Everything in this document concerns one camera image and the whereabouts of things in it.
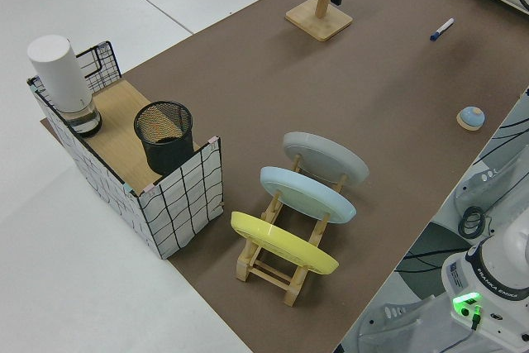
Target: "wooden mug stand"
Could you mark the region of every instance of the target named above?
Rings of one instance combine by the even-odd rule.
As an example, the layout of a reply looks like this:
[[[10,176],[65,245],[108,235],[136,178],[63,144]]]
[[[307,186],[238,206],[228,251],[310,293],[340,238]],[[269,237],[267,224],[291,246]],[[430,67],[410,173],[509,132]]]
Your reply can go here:
[[[288,11],[285,18],[319,41],[327,41],[353,21],[329,4],[331,0],[307,0]]]
[[[300,155],[296,155],[292,170],[296,173],[300,172],[299,161]],[[346,182],[347,176],[343,175],[341,180],[333,187],[336,192],[340,192],[344,183]],[[283,203],[279,201],[280,192],[277,192],[269,206],[261,214],[261,219],[267,223],[274,225]],[[325,231],[326,225],[329,221],[330,215],[327,214],[322,220],[316,222],[312,234],[308,240],[310,244],[318,247],[322,240],[323,232]],[[296,298],[301,291],[305,278],[307,277],[308,268],[298,266],[293,276],[287,274],[267,265],[263,261],[259,260],[259,254],[262,247],[255,244],[250,239],[246,239],[245,248],[237,259],[236,266],[236,277],[241,281],[246,281],[250,273],[255,274],[262,279],[280,287],[285,290],[283,302],[289,306],[293,306]]]

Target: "storage box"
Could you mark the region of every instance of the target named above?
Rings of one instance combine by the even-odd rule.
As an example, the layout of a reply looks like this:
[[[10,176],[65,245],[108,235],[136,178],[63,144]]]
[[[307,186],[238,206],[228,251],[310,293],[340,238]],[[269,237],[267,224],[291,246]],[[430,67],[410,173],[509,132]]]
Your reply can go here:
[[[222,214],[221,140],[215,136],[195,148],[190,160],[162,178],[149,169],[133,131],[136,112],[149,102],[122,79],[110,42],[84,51],[78,61],[102,114],[94,137],[83,138],[66,124],[38,76],[27,82],[88,183],[166,259]]]

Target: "mesh pencil cup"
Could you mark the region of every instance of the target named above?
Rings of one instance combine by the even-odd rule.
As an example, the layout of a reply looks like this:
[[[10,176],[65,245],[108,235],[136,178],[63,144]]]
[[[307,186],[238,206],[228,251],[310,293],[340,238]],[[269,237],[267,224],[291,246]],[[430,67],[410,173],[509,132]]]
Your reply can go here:
[[[154,172],[170,174],[193,156],[192,127],[191,113],[181,103],[158,101],[137,113],[134,131]]]

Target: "marker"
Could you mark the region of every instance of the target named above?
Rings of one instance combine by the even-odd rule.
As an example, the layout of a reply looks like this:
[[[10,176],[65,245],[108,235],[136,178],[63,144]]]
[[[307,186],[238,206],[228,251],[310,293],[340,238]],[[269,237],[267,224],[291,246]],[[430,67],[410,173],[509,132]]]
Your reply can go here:
[[[445,33],[445,31],[446,31],[448,28],[450,28],[450,27],[452,26],[452,24],[454,23],[454,21],[455,21],[454,18],[451,18],[450,20],[448,20],[447,22],[445,22],[445,23],[441,26],[441,28],[439,28],[437,31],[435,31],[435,32],[433,33],[433,35],[430,36],[430,40],[431,40],[431,41],[436,41],[437,38],[438,38],[439,36],[441,36],[443,33]]]

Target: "brown tabletop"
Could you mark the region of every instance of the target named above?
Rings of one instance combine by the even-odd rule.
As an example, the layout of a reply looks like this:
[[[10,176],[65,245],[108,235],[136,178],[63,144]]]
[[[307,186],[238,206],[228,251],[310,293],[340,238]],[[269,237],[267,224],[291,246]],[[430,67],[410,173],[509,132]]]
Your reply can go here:
[[[497,0],[344,0],[353,23],[324,43],[284,19],[304,1],[261,0],[125,74],[149,100],[185,104],[196,142],[222,138],[225,212],[170,260],[255,352],[332,352],[529,84],[528,18]],[[487,117],[474,133],[455,120],[469,105]],[[310,274],[293,308],[236,279],[244,241],[229,224],[266,208],[260,169],[290,166],[289,131],[370,168],[343,191],[357,216],[320,245],[339,268]],[[288,209],[278,225],[312,228]]]

